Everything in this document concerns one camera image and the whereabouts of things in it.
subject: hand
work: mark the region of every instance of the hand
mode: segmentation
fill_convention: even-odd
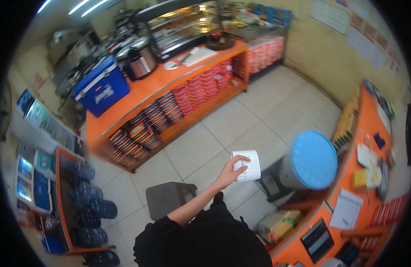
[[[238,175],[242,174],[247,170],[247,166],[243,166],[238,170],[234,170],[234,164],[239,160],[245,160],[246,162],[250,161],[248,157],[240,155],[237,155],[234,158],[228,160],[225,163],[224,168],[220,172],[219,176],[214,181],[214,184],[217,186],[219,190],[225,189],[228,185],[232,184],[232,182],[234,182],[237,179]]]

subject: blue cooler box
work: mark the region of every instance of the blue cooler box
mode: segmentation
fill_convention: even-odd
[[[78,83],[74,97],[94,116],[100,117],[129,92],[117,62],[109,56]]]

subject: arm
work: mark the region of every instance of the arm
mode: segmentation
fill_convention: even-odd
[[[197,195],[194,199],[181,206],[175,211],[172,211],[168,218],[177,222],[180,226],[186,225],[213,199],[213,197],[222,189],[225,189],[228,185],[232,184],[238,175],[247,170],[247,166],[243,166],[238,170],[233,170],[234,164],[239,160],[250,161],[249,158],[243,156],[235,156],[231,160],[225,163],[222,172],[219,177],[202,193]]]

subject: black stool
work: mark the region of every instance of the black stool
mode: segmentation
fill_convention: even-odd
[[[167,216],[170,212],[185,205],[197,195],[194,184],[168,182],[146,189],[151,219],[156,221]]]
[[[283,158],[262,171],[261,178],[258,180],[265,190],[268,202],[274,202],[293,191],[293,189],[285,187],[280,182],[279,171],[282,164]]]

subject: black clothing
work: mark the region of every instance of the black clothing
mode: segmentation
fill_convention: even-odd
[[[167,216],[147,224],[133,250],[139,267],[272,267],[261,241],[216,197],[184,227]]]

